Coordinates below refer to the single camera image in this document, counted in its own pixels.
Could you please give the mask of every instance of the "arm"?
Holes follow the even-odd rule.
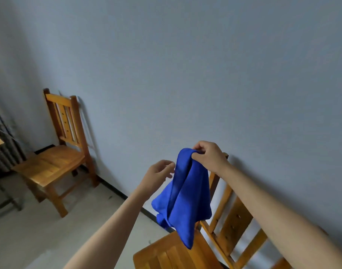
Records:
[[[123,251],[143,204],[171,178],[175,164],[161,160],[152,165],[140,185],[106,223],[78,250],[64,269],[113,269]]]
[[[222,177],[295,269],[342,269],[342,252],[315,225],[233,167],[215,143],[200,141],[192,158]]]

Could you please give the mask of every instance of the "person's left hand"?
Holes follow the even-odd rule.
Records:
[[[149,199],[161,187],[167,177],[172,178],[175,166],[175,163],[170,160],[160,160],[158,163],[151,165],[137,187],[138,190]]]

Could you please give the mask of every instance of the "floor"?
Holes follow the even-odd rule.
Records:
[[[57,185],[62,192],[73,180],[68,176]],[[23,204],[0,210],[0,269],[61,269],[88,238],[120,207],[119,196],[103,185],[93,188],[89,180],[64,199],[69,211],[60,218],[53,205],[38,203],[18,174],[3,178],[2,184]],[[132,256],[168,232],[140,213],[115,268],[134,268]]]

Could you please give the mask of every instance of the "microfiber cloth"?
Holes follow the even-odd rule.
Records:
[[[188,249],[193,246],[195,223],[211,218],[208,171],[191,158],[198,152],[184,148],[177,157],[173,180],[151,203],[157,223],[174,227]]]

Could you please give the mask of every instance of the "wooden table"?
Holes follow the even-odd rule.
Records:
[[[14,198],[7,192],[7,190],[3,187],[3,185],[0,183],[0,191],[4,194],[6,197],[6,201],[2,202],[0,204],[0,209],[5,207],[7,204],[12,203],[14,207],[16,207],[17,210],[21,210],[21,206],[14,200]]]

